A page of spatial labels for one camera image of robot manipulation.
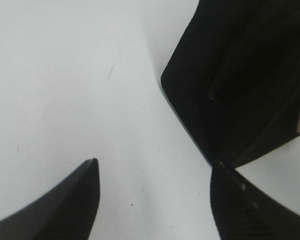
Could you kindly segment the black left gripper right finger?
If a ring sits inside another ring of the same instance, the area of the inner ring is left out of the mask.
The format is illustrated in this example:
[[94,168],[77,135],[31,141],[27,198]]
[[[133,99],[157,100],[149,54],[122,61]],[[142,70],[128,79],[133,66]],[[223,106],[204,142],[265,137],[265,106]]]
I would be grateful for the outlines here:
[[233,167],[217,160],[211,166],[210,205],[222,240],[300,240],[300,215]]

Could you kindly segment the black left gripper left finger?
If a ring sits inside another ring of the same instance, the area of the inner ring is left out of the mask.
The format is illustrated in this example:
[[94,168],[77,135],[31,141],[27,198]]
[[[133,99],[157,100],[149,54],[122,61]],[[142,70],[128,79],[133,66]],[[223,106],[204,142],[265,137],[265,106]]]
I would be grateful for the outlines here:
[[99,164],[93,158],[39,199],[0,220],[0,240],[87,240],[99,202]]

